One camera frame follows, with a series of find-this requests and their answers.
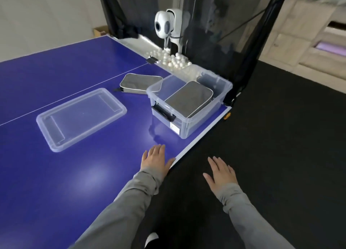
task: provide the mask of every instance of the black floor mat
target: black floor mat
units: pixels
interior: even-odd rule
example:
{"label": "black floor mat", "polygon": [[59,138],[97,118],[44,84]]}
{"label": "black floor mat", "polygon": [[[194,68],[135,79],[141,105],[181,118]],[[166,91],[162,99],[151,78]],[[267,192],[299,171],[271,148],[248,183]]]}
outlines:
{"label": "black floor mat", "polygon": [[244,248],[203,172],[220,156],[262,216],[298,248],[346,248],[346,94],[259,62],[231,117],[170,171],[133,248]]}

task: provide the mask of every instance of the gray jacket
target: gray jacket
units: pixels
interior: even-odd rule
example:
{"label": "gray jacket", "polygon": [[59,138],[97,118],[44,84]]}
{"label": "gray jacket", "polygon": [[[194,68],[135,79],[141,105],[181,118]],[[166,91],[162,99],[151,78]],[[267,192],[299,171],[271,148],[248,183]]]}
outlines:
{"label": "gray jacket", "polygon": [[[162,175],[151,168],[135,174],[70,249],[131,248],[138,226],[161,183]],[[257,212],[239,185],[227,184],[217,198],[247,249],[293,249]]]}

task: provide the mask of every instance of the black frame pole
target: black frame pole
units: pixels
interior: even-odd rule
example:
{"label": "black frame pole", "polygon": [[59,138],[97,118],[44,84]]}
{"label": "black frame pole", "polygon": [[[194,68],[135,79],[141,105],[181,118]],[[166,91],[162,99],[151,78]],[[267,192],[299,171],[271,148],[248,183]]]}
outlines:
{"label": "black frame pole", "polygon": [[243,59],[233,80],[233,89],[226,95],[224,102],[233,106],[236,98],[249,82],[255,69],[257,60],[273,28],[285,0],[270,0],[261,19],[255,27],[243,49]]}

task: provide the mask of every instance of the left hand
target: left hand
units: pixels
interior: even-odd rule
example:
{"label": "left hand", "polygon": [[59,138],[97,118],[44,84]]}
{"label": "left hand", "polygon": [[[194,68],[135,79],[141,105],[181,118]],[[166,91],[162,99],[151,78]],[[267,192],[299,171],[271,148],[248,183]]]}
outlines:
{"label": "left hand", "polygon": [[145,151],[142,156],[141,170],[146,167],[155,168],[162,173],[163,178],[166,177],[168,170],[175,161],[171,158],[165,165],[165,145],[154,145],[149,151]]}

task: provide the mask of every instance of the ping pong table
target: ping pong table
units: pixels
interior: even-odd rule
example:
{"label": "ping pong table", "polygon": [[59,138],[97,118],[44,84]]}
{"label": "ping pong table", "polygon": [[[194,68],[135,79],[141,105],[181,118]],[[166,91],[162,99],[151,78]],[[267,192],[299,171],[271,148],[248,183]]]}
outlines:
{"label": "ping pong table", "polygon": [[145,150],[166,144],[166,159],[177,162],[230,109],[181,139],[152,115],[146,95],[112,92],[126,115],[52,152],[37,115],[112,91],[126,73],[170,75],[108,36],[0,63],[0,248],[67,248],[139,171]]}

